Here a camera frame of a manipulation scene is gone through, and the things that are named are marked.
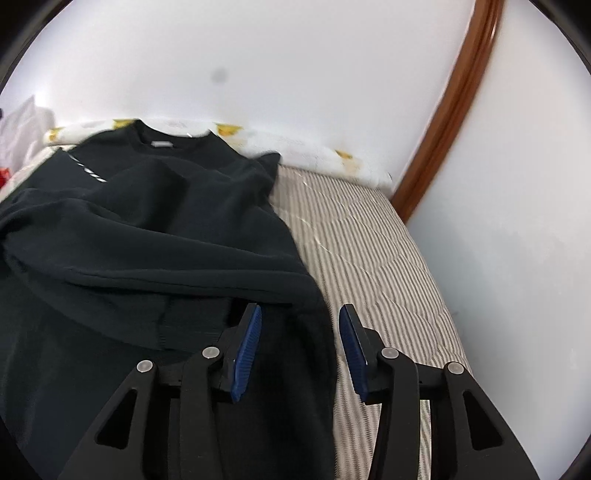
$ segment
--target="striped mattress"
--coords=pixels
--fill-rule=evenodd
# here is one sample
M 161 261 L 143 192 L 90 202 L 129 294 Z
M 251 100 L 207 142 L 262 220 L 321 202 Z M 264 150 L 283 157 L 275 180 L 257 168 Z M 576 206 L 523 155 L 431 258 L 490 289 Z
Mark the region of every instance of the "striped mattress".
M 335 330 L 338 380 L 334 433 L 337 480 L 365 480 L 379 406 L 353 390 L 338 333 L 339 309 L 352 303 L 365 327 L 416 362 L 467 366 L 452 318 L 406 227 L 378 190 L 280 166 L 271 204 L 291 229 L 318 283 Z M 421 401 L 418 477 L 430 477 L 430 418 Z

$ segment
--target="yellow pattern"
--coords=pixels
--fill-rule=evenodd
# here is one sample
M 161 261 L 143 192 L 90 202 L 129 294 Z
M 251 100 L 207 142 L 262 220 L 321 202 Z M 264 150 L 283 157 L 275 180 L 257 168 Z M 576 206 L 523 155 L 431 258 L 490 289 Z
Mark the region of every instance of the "yellow pattern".
M 135 118 L 120 118 L 120 119 L 113 119 L 113 130 L 117 130 L 118 128 L 127 127 L 129 124 L 135 122 Z
M 335 150 L 335 152 L 339 157 L 343 159 L 341 163 L 345 168 L 345 173 L 351 176 L 357 175 L 357 172 L 361 168 L 361 166 L 359 165 L 359 161 L 353 158 L 353 155 L 351 155 L 350 153 L 343 152 L 342 150 Z
M 51 130 L 49 130 L 49 138 L 48 138 L 49 141 L 50 142 L 55 142 L 57 140 L 57 135 L 62 130 L 64 130 L 64 127 L 52 128 Z
M 216 124 L 217 125 L 217 134 L 220 137 L 231 137 L 232 135 L 236 135 L 242 127 L 239 125 L 228 125 L 228 124 Z
M 344 158 L 345 160 L 351 160 L 351 158 L 353 158 L 353 155 L 343 152 L 342 150 L 335 150 L 335 152 L 339 157 Z

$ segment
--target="brown wooden trim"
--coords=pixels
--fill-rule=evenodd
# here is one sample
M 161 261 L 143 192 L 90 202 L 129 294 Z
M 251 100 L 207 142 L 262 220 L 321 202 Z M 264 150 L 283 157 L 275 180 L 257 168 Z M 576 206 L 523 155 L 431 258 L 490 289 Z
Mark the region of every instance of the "brown wooden trim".
M 447 88 L 391 199 L 404 223 L 425 195 L 457 137 L 491 57 L 505 0 L 476 0 Z

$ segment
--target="white cloth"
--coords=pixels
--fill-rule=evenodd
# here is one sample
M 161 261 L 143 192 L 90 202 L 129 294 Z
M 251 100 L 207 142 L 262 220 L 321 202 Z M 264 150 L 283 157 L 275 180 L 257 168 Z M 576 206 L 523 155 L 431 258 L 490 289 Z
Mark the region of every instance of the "white cloth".
M 134 119 L 110 119 L 53 128 L 46 132 L 44 143 L 47 146 L 80 144 L 91 135 L 105 130 L 122 128 L 133 121 Z M 287 167 L 303 168 L 365 187 L 379 189 L 387 196 L 394 192 L 392 177 L 386 171 L 377 170 L 367 161 L 355 158 L 340 150 L 239 125 L 169 119 L 147 119 L 144 122 L 156 130 L 180 137 L 199 137 L 212 131 L 246 157 L 276 151 L 281 154 L 281 164 Z
M 0 120 L 0 186 L 43 148 L 45 123 L 33 96 Z

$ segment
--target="black fabric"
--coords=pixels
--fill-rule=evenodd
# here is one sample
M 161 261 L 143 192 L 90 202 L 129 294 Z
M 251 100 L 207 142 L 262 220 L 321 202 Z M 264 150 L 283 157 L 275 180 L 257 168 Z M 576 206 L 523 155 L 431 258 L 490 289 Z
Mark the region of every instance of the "black fabric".
M 219 409 L 229 477 L 333 478 L 332 327 L 268 203 L 278 160 L 137 121 L 59 151 L 0 206 L 0 414 L 42 477 L 138 361 L 200 352 L 248 300 L 263 328 L 246 394 Z

